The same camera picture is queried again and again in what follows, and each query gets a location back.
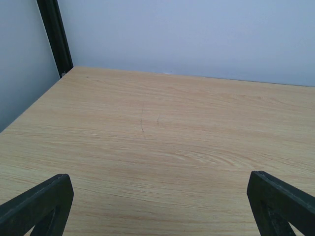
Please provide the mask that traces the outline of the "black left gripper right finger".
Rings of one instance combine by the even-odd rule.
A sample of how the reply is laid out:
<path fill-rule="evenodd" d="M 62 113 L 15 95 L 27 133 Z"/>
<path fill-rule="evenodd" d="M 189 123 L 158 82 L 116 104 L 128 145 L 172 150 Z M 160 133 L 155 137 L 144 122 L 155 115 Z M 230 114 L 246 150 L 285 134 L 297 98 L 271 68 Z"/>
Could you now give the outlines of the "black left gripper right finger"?
<path fill-rule="evenodd" d="M 252 171 L 247 196 L 262 236 L 294 236 L 294 226 L 305 236 L 315 234 L 315 198 L 268 174 Z"/>

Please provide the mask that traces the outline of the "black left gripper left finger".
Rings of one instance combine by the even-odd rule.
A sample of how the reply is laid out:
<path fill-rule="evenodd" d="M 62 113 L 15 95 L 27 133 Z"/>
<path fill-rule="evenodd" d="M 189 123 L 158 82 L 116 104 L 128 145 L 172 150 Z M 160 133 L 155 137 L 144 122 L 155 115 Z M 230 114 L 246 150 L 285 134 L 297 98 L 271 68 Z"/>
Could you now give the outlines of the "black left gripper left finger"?
<path fill-rule="evenodd" d="M 61 236 L 74 197 L 68 174 L 57 174 L 0 206 L 0 234 Z"/>

